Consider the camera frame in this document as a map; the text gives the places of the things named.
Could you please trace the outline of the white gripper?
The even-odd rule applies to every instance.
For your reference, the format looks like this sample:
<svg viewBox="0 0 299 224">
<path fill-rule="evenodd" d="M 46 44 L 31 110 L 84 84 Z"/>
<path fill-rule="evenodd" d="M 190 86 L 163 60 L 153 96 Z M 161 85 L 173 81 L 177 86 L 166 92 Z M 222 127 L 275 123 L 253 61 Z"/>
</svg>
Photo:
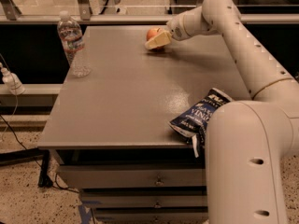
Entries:
<svg viewBox="0 0 299 224">
<path fill-rule="evenodd" d="M 159 49 L 171 42 L 172 37 L 177 40 L 186 40 L 196 35 L 207 33 L 207 22 L 202 15 L 202 8 L 197 7 L 174 16 L 166 23 L 169 30 L 149 30 L 147 32 L 146 49 Z"/>
</svg>

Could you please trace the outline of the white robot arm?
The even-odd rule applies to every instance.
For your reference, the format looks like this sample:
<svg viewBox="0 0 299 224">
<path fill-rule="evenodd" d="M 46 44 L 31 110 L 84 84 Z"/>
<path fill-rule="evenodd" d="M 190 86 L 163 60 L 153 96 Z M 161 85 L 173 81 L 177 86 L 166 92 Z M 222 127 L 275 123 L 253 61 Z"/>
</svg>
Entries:
<svg viewBox="0 0 299 224">
<path fill-rule="evenodd" d="M 218 32 L 250 98 L 221 106 L 206 131 L 206 224 L 288 224 L 280 160 L 299 150 L 299 83 L 241 22 L 233 0 L 204 0 L 147 49 Z"/>
</svg>

